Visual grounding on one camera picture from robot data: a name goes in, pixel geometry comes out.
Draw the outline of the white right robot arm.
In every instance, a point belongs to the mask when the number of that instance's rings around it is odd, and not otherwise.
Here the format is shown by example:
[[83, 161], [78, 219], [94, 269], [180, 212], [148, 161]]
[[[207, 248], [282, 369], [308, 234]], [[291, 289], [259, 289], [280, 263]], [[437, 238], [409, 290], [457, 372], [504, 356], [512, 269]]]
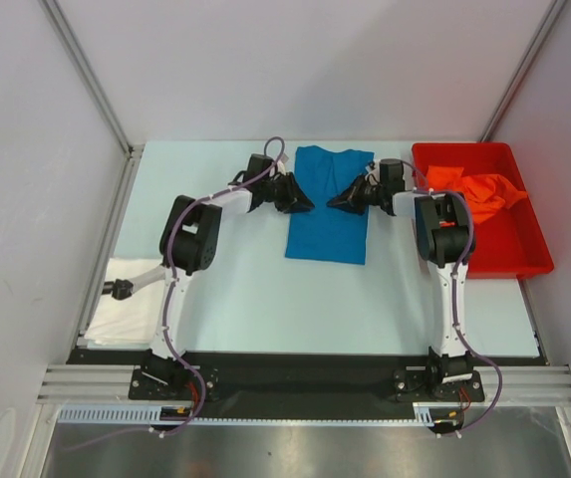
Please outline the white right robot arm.
[[464, 329], [464, 287], [475, 245], [472, 213], [462, 194], [406, 187], [403, 179], [359, 175], [327, 205], [362, 215], [371, 206], [414, 221], [418, 253], [430, 274], [434, 332], [428, 349], [426, 387], [449, 399], [472, 375], [472, 351]]

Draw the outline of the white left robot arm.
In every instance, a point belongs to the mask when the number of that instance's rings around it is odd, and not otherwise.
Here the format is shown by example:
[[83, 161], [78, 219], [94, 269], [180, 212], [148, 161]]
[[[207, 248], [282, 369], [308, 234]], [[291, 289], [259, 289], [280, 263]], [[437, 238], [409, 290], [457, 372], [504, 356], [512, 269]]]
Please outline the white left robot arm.
[[154, 357], [185, 365], [191, 288], [214, 261], [221, 224], [264, 203], [273, 204], [283, 214], [314, 209], [291, 172], [251, 178], [241, 171], [218, 192], [197, 199], [186, 195], [174, 199], [159, 239], [161, 265], [156, 277], [163, 281], [164, 289], [149, 346]]

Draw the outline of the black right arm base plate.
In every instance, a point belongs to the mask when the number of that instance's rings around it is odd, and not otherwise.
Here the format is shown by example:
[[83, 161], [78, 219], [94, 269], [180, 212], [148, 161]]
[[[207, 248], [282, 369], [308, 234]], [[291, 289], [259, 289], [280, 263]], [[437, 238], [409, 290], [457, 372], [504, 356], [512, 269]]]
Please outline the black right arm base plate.
[[402, 368], [392, 376], [393, 398], [398, 402], [483, 402], [485, 393], [480, 374], [474, 370], [454, 377], [439, 378], [426, 368]]

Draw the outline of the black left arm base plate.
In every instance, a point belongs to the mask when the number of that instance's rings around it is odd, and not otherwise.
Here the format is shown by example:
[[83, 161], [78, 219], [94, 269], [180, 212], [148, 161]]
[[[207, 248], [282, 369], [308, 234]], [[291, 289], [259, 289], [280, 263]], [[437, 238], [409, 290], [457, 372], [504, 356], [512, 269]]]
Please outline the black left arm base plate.
[[128, 398], [138, 401], [188, 400], [196, 392], [197, 397], [204, 395], [206, 402], [218, 400], [221, 397], [219, 370], [213, 354], [188, 353], [183, 359], [200, 373], [204, 387], [194, 372], [174, 358], [148, 354], [133, 371]]

